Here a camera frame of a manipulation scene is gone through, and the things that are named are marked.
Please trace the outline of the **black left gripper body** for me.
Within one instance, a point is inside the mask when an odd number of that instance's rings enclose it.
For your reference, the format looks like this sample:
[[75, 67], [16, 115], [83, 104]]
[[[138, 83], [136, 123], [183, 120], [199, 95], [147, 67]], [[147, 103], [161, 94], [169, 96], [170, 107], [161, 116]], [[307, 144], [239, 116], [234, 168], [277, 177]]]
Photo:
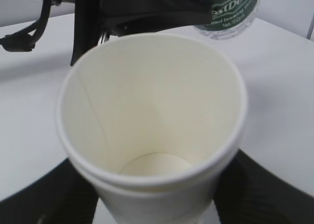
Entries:
[[46, 28], [51, 6], [61, 2], [75, 4], [74, 45], [71, 66], [85, 54], [95, 47], [100, 37], [109, 31], [103, 25], [101, 6], [103, 0], [43, 0], [42, 12], [36, 22], [34, 36], [40, 38]]

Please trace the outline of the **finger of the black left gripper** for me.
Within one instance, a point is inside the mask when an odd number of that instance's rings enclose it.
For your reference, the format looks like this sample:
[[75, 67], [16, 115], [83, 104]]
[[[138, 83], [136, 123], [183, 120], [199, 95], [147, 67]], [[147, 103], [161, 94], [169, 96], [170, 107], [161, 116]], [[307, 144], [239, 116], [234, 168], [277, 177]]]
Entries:
[[210, 0], [101, 0], [105, 28], [114, 35], [158, 32], [212, 20]]

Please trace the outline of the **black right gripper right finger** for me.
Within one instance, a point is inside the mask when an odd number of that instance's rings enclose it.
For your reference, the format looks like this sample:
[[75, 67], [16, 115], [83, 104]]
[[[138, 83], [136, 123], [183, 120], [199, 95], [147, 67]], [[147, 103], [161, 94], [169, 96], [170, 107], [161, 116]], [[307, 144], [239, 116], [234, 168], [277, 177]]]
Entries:
[[312, 224], [314, 199], [239, 150], [213, 197], [222, 224]]

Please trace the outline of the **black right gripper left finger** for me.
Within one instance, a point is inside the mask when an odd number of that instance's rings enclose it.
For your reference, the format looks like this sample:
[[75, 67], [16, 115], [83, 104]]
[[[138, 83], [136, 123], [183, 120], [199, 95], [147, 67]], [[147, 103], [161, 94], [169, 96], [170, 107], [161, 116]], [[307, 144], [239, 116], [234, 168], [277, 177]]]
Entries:
[[2, 224], [91, 224], [99, 196], [64, 160], [49, 173], [0, 202]]

